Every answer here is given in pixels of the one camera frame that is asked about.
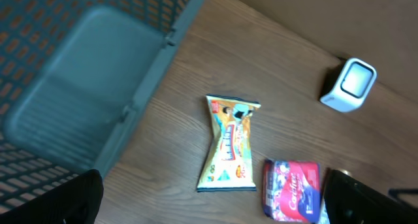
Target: small white device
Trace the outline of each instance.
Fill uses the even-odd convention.
[[[328,73],[319,100],[339,112],[350,112],[363,104],[378,74],[354,57],[341,67]]]

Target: plastic wrapper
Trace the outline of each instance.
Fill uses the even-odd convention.
[[[263,186],[263,209],[268,217],[276,221],[318,221],[317,163],[266,160]]]
[[[257,102],[207,95],[214,139],[199,178],[197,191],[255,191],[249,119]]]

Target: basket bottom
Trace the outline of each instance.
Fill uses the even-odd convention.
[[[87,11],[10,109],[6,139],[78,173],[94,167],[163,41],[113,8]]]

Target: gray plastic crate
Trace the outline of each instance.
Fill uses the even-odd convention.
[[[0,0],[0,214],[114,166],[204,0]]]

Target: pink and blue package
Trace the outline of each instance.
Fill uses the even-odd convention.
[[[319,165],[266,160],[263,209],[276,221],[317,222],[320,208]]]

